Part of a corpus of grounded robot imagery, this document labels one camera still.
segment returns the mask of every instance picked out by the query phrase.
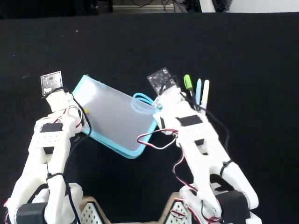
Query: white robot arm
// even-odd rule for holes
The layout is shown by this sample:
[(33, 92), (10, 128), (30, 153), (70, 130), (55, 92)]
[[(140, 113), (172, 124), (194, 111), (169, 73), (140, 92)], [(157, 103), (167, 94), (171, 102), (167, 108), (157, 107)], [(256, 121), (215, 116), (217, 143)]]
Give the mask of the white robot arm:
[[(23, 173), (5, 204), (12, 224), (70, 224), (80, 215), (82, 188), (66, 184), (62, 174), (70, 138), (87, 127), (84, 112), (63, 87), (44, 97), (53, 113), (36, 122)], [(48, 187), (36, 192), (43, 184)]]
[[(205, 112), (191, 108), (189, 102), (193, 102), (186, 101), (188, 98), (168, 76), (163, 69), (148, 79), (158, 94), (155, 104), (162, 108), (154, 118), (160, 129), (177, 130), (176, 144), (182, 149), (194, 178), (194, 184), (180, 190), (185, 205), (202, 224), (261, 224), (261, 219), (249, 211), (258, 206), (258, 198), (247, 178), (231, 161)], [(210, 182), (212, 174), (219, 175), (234, 190), (216, 191)]]

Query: clear plastic box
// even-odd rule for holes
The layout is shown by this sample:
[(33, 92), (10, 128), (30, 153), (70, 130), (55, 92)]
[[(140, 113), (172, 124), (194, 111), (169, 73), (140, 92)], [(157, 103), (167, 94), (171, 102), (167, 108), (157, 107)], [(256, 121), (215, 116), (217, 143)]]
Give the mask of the clear plastic box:
[[(81, 78), (73, 95), (88, 110), (92, 138), (130, 159), (143, 152), (145, 145), (137, 142), (137, 136), (155, 130), (153, 114), (156, 109), (153, 106), (88, 75)], [(148, 142), (149, 139), (150, 135), (141, 140)]]

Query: white marker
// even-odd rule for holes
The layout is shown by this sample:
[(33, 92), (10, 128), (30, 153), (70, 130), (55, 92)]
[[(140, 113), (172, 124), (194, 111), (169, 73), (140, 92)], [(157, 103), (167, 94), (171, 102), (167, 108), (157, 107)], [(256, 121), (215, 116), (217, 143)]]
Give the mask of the white marker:
[[(205, 80), (204, 83), (204, 90), (202, 93), (202, 99), (201, 99), (201, 107), (206, 109), (206, 105), (207, 105), (207, 97), (209, 95), (209, 87), (210, 87), (210, 81), (209, 80)], [(200, 111), (202, 114), (206, 114), (206, 112), (204, 110)]]

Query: black cloth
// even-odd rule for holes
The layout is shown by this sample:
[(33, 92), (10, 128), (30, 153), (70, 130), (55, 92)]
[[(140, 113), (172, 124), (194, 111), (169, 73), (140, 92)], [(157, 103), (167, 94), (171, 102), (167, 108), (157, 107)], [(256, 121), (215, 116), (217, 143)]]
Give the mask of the black cloth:
[[(147, 14), (0, 21), (1, 201), (28, 155), (35, 121), (50, 107), (40, 75), (83, 74), (126, 94), (155, 93), (146, 76), (167, 67), (209, 79), (208, 109), (231, 132), (229, 152), (256, 190), (263, 223), (294, 220), (298, 149), (299, 14)], [(215, 124), (220, 139), (224, 131)], [(151, 142), (170, 139), (155, 134)], [(146, 148), (126, 159), (93, 139), (67, 168), (114, 222), (158, 220), (182, 186), (171, 172), (180, 150)], [(191, 182), (186, 164), (178, 174)]]

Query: wire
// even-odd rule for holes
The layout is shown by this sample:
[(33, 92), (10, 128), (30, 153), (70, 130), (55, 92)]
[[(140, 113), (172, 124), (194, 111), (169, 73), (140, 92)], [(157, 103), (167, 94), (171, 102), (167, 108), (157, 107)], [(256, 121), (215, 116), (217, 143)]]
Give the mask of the wire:
[(201, 215), (202, 217), (207, 221), (207, 222), (210, 222), (210, 223), (216, 223), (216, 222), (219, 222), (219, 221), (222, 221), (222, 218), (221, 217), (211, 217), (211, 218), (207, 218), (204, 216), (204, 213), (203, 213), (203, 207), (204, 207), (204, 200), (201, 200)]
[(175, 217), (175, 218), (178, 218), (178, 219), (183, 219), (183, 218), (187, 218), (187, 216), (181, 212), (178, 212), (178, 211), (175, 211), (175, 210), (170, 210), (170, 214)]
[(84, 117), (85, 117), (85, 119), (86, 119), (86, 121), (87, 121), (87, 123), (88, 123), (88, 126), (89, 126), (89, 132), (88, 132), (88, 134), (85, 135), (85, 136), (84, 136), (83, 138), (81, 138), (80, 140), (78, 140), (78, 141), (77, 141), (77, 142), (70, 148), (70, 154), (69, 154), (69, 157), (66, 159), (66, 162), (65, 162), (65, 165), (64, 165), (64, 173), (65, 173), (66, 168), (67, 168), (67, 165), (68, 165), (68, 162), (69, 162), (69, 160), (70, 160), (70, 158), (71, 158), (71, 155), (72, 155), (73, 152), (75, 151), (76, 147), (77, 147), (82, 141), (84, 141), (85, 139), (87, 139), (87, 138), (91, 135), (91, 133), (92, 133), (92, 125), (91, 125), (90, 120), (89, 120), (87, 114), (85, 113), (83, 107), (82, 107), (82, 106), (80, 105), (80, 103), (74, 98), (73, 93), (72, 93), (71, 91), (69, 91), (68, 88), (66, 88), (65, 86), (58, 87), (58, 88), (56, 88), (56, 89), (54, 89), (54, 90), (48, 92), (48, 93), (47, 93), (46, 95), (44, 95), (42, 98), (47, 98), (50, 94), (52, 94), (52, 93), (54, 93), (54, 92), (56, 92), (56, 91), (59, 91), (59, 90), (64, 90), (64, 91), (66, 91), (66, 92), (68, 92), (68, 93), (70, 93), (70, 94), (72, 95), (73, 100), (74, 100), (75, 103), (78, 105), (78, 107), (81, 109), (81, 111), (82, 111), (82, 113), (83, 113), (83, 115), (84, 115)]
[(165, 4), (163, 4), (163, 0), (161, 0), (162, 6), (163, 6), (163, 10), (166, 11), (166, 6), (167, 4), (170, 2), (170, 0), (167, 0), (167, 2)]
[[(157, 147), (151, 143), (148, 143), (148, 142), (145, 142), (145, 141), (141, 141), (140, 138), (144, 137), (144, 136), (147, 136), (147, 135), (150, 135), (150, 134), (153, 134), (153, 133), (157, 133), (157, 132), (163, 132), (163, 131), (169, 131), (169, 132), (172, 132), (172, 134), (175, 136), (174, 139), (168, 143), (166, 146), (163, 146), (163, 147)], [(149, 146), (149, 147), (152, 147), (152, 148), (155, 148), (155, 149), (166, 149), (167, 147), (169, 147), (170, 145), (172, 145), (176, 139), (177, 139), (177, 133), (178, 133), (178, 130), (175, 130), (175, 129), (169, 129), (169, 128), (163, 128), (163, 129), (159, 129), (159, 130), (155, 130), (153, 132), (150, 132), (150, 133), (146, 133), (146, 134), (141, 134), (137, 137), (137, 142), (140, 143), (140, 144), (143, 144), (143, 145), (146, 145), (146, 146)]]
[[(184, 96), (184, 94), (182, 92), (180, 94), (188, 103), (194, 105), (194, 102), (192, 100), (190, 100), (189, 98), (187, 98), (186, 96)], [(229, 141), (229, 137), (230, 137), (228, 128), (220, 120), (218, 120), (209, 110), (207, 110), (199, 105), (196, 105), (196, 107), (197, 107), (197, 111), (199, 111), (199, 110), (205, 111), (214, 121), (216, 121), (219, 125), (221, 125), (224, 128), (224, 130), (226, 132), (226, 137), (225, 137), (225, 141), (224, 141), (224, 149), (228, 153), (228, 141)]]
[(178, 83), (178, 78), (176, 76), (170, 76), (168, 79), (166, 79), (166, 81), (161, 85), (161, 88), (159, 90), (159, 95), (162, 95), (162, 93), (166, 90), (164, 90), (165, 85), (169, 82), (173, 80), (175, 83)]
[(134, 5), (136, 5), (136, 6), (138, 6), (138, 7), (144, 7), (144, 6), (147, 6), (147, 5), (149, 5), (150, 3), (152, 3), (154, 0), (150, 0), (148, 3), (145, 3), (144, 5), (138, 5), (136, 2), (134, 2), (134, 0), (131, 0), (131, 2), (134, 4)]
[(182, 11), (182, 13), (183, 13), (184, 11), (183, 11), (183, 9), (182, 9), (181, 6), (183, 6), (184, 4), (181, 3), (181, 2), (178, 2), (178, 1), (176, 1), (176, 0), (172, 0), (172, 1), (173, 1), (173, 3), (177, 4), (177, 6), (179, 7), (179, 9), (180, 9), (180, 10)]
[(191, 214), (195, 217), (196, 221), (201, 224), (199, 217), (196, 215), (195, 211), (193, 211), (192, 208), (188, 207), (188, 210), (191, 212)]
[[(175, 198), (174, 201), (184, 203), (184, 200), (181, 199), (181, 198)], [(196, 219), (196, 221), (198, 222), (198, 224), (201, 224), (201, 222), (199, 220), (199, 217), (196, 215), (196, 213), (193, 211), (193, 209), (190, 208), (188, 205), (187, 205), (187, 208), (191, 212), (191, 214), (194, 216), (194, 218)]]
[(4, 224), (8, 224), (7, 218), (8, 218), (8, 210), (5, 212), (5, 216), (4, 216)]
[(175, 177), (181, 182), (183, 183), (184, 185), (188, 186), (191, 190), (197, 192), (197, 189), (193, 186), (191, 186), (190, 184), (188, 184), (186, 181), (184, 181), (183, 179), (179, 178), (178, 175), (176, 174), (176, 167), (182, 163), (182, 161), (184, 160), (184, 152), (182, 151), (182, 154), (181, 154), (181, 158), (173, 165), (172, 167), (172, 172), (174, 173)]
[(73, 199), (72, 199), (72, 197), (71, 197), (71, 187), (70, 187), (69, 183), (65, 180), (64, 175), (63, 175), (62, 173), (56, 173), (56, 174), (53, 174), (53, 175), (52, 175), (52, 174), (48, 174), (48, 177), (47, 177), (46, 181), (47, 181), (47, 183), (48, 183), (48, 179), (53, 178), (53, 177), (58, 176), (58, 175), (61, 175), (62, 178), (63, 178), (63, 180), (64, 180), (64, 183), (65, 183), (65, 185), (66, 185), (66, 192), (67, 192), (67, 194), (68, 194), (68, 197), (69, 197), (69, 200), (70, 200), (70, 204), (71, 204), (71, 209), (72, 209), (73, 212), (74, 212), (75, 219), (76, 219), (77, 223), (78, 223), (78, 224), (81, 224), (79, 215), (78, 215), (78, 213), (77, 213), (77, 210), (76, 210), (76, 208), (75, 208)]

